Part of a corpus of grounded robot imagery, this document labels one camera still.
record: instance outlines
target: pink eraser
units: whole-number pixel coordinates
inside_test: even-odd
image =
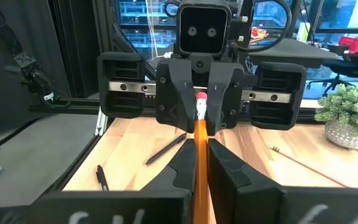
[[[204,93],[204,92],[199,92],[199,93],[197,93],[197,95],[196,95],[196,99],[198,100],[198,99],[204,99],[204,100],[206,100],[206,98],[207,98],[207,95],[206,95],[206,93]]]

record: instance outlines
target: pen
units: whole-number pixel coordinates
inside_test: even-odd
[[[174,139],[170,144],[159,150],[158,153],[156,153],[154,156],[152,156],[148,161],[146,162],[146,165],[152,164],[154,161],[156,161],[159,157],[161,157],[164,153],[168,152],[174,145],[178,144],[182,140],[186,139],[186,133],[183,133],[179,135],[176,139]]]
[[[103,168],[100,165],[98,165],[98,169],[96,170],[96,177],[98,178],[98,182],[102,186],[103,191],[109,191],[106,176],[104,175]]]

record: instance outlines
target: bolt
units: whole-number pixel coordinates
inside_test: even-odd
[[[127,89],[127,85],[125,84],[121,84],[121,86],[119,86],[122,90],[126,90]]]
[[[204,66],[204,62],[203,61],[198,61],[197,62],[197,67],[201,68]]]
[[[277,95],[276,94],[273,94],[271,97],[270,97],[270,99],[272,100],[272,101],[276,101],[277,100]]]

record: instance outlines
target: wooden table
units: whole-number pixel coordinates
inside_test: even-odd
[[[329,142],[324,126],[297,124],[289,131],[264,130],[240,123],[215,137],[235,155],[279,184],[340,187],[337,183],[282,156],[271,147],[307,161],[350,187],[358,187],[358,151]],[[168,151],[155,163],[146,160],[183,131],[153,118],[115,119],[99,143],[76,171],[64,190],[101,190],[95,171],[102,165],[110,190],[140,190],[152,180],[180,148]],[[214,215],[210,211],[210,223]]]

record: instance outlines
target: red object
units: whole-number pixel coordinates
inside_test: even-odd
[[[199,93],[197,93],[197,95],[196,95],[196,99],[198,100],[198,99],[204,99],[204,100],[206,100],[206,98],[207,98],[207,95],[206,95],[206,93],[204,93],[204,92],[199,92]]]
[[[358,37],[341,37],[339,45],[348,45],[350,53],[358,53]]]

